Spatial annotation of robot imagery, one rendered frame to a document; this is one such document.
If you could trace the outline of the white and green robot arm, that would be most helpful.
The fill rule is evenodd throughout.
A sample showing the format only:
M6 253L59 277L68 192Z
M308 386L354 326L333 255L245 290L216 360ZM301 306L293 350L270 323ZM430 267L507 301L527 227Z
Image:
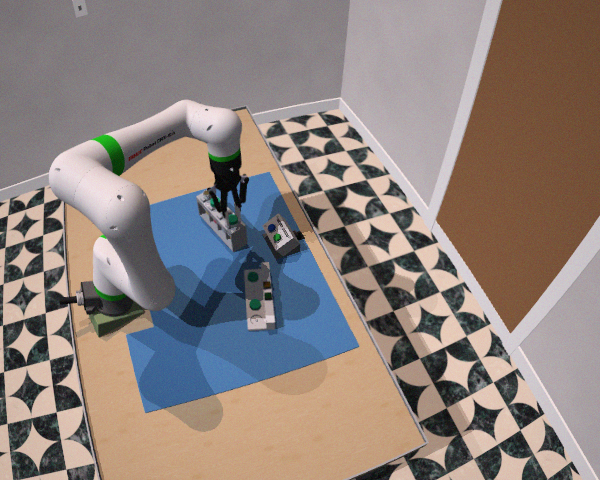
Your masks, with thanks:
M61 153L49 171L52 192L104 236L93 247L93 281L81 282L76 296L59 298L60 305L77 303L87 315L97 310L106 316L127 313L133 301L150 311L169 306L175 282L157 251L148 197L120 175L183 137L207 144L213 173L234 174L242 165L241 132L234 111L181 100L144 121Z

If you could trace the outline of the blue flat mat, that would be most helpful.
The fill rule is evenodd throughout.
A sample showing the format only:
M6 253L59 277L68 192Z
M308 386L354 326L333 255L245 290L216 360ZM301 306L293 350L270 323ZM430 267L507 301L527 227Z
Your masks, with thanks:
M150 205L154 241L172 275L170 305L126 334L145 413L269 379L360 347L305 239L275 259L262 227L278 213L300 231L270 172L250 176L232 250L198 213L202 189ZM244 270L269 262L276 328L248 331Z

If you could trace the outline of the white sloping button panel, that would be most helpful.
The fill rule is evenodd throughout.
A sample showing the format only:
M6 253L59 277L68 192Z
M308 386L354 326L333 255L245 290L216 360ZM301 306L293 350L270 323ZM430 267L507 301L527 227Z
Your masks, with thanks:
M262 226L266 232L262 235L276 260L300 251L299 240L304 239L303 234L292 231L279 213Z

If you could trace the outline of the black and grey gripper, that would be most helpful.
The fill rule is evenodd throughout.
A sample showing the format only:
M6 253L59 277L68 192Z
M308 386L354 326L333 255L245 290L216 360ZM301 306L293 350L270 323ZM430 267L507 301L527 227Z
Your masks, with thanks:
M228 192L232 191L232 195L234 198L234 207L235 207L235 215L238 217L238 221L241 221L241 204L246 202L246 192L247 192L247 184L249 178L246 174L240 176L240 172L236 172L232 175L221 176L214 173L215 182L212 188L207 188L207 191L212 196L215 208L218 213L222 211L222 215L224 217L224 221L227 226L229 225L229 217L227 211L227 196ZM240 193L238 196L237 185L240 182ZM221 183L221 184L220 184ZM229 190L228 190L229 186ZM221 205L219 204L218 198L216 196L216 189L221 191Z

